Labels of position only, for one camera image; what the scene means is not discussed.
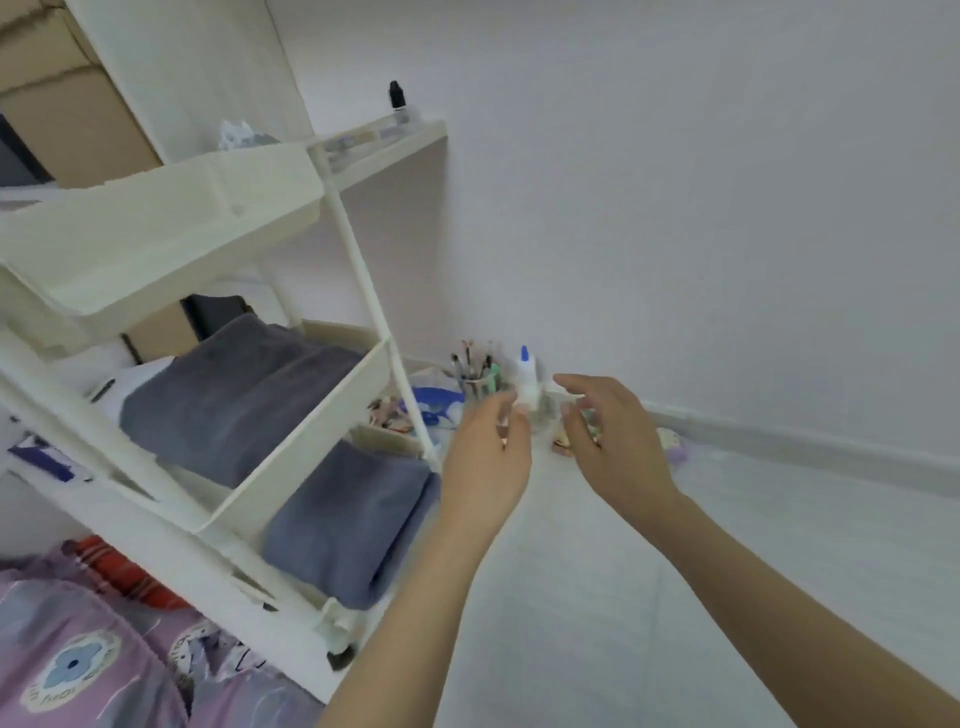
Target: right hand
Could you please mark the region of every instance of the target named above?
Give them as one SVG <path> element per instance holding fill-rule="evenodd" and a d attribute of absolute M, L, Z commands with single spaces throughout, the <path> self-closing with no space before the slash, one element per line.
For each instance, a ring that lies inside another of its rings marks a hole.
<path fill-rule="evenodd" d="M 633 392 L 608 376 L 555 375 L 567 392 L 564 428 L 590 487 L 627 523 L 650 539 L 681 500 L 660 436 Z M 590 437 L 582 410 L 600 418 L 600 442 Z"/>

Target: cardboard box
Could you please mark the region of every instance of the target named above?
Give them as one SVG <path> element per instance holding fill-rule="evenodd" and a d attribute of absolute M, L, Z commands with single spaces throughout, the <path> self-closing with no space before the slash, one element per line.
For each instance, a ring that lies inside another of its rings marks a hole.
<path fill-rule="evenodd" d="M 0 93 L 99 64 L 66 10 L 50 10 L 0 34 Z"/>
<path fill-rule="evenodd" d="M 0 109 L 61 187 L 91 187 L 160 166 L 99 67 L 10 91 L 0 96 Z"/>
<path fill-rule="evenodd" d="M 0 0 L 0 29 L 50 7 L 62 8 L 63 0 Z"/>
<path fill-rule="evenodd" d="M 144 361 L 180 356 L 197 346 L 197 334 L 179 303 L 171 303 L 127 331 L 130 343 Z"/>

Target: blue-gray towel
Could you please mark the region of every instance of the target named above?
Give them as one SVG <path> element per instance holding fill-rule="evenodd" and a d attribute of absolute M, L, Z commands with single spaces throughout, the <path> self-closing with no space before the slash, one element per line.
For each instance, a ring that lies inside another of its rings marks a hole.
<path fill-rule="evenodd" d="M 370 609 L 439 495 L 440 477 L 422 460 L 341 440 L 270 521 L 263 558 L 350 609 Z"/>
<path fill-rule="evenodd" d="M 236 488 L 361 358 L 247 314 L 127 397 L 120 425 L 160 458 Z M 341 442 L 268 524 L 264 559 L 369 609 L 439 485 L 422 460 Z"/>

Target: black bottle cap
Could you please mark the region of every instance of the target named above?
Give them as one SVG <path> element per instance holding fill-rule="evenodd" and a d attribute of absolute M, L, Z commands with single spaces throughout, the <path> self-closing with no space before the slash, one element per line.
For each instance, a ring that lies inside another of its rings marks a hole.
<path fill-rule="evenodd" d="M 407 99 L 403 95 L 403 89 L 396 81 L 390 81 L 390 103 L 394 109 L 403 109 L 407 105 Z"/>

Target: blue flower print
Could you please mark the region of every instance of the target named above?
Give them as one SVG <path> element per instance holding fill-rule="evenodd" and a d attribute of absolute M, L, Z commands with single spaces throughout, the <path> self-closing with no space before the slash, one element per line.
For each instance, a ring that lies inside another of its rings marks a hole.
<path fill-rule="evenodd" d="M 102 644 L 84 644 L 63 650 L 57 656 L 56 664 L 47 675 L 43 687 L 50 689 L 61 683 L 80 680 L 89 672 L 93 658 L 103 648 Z"/>

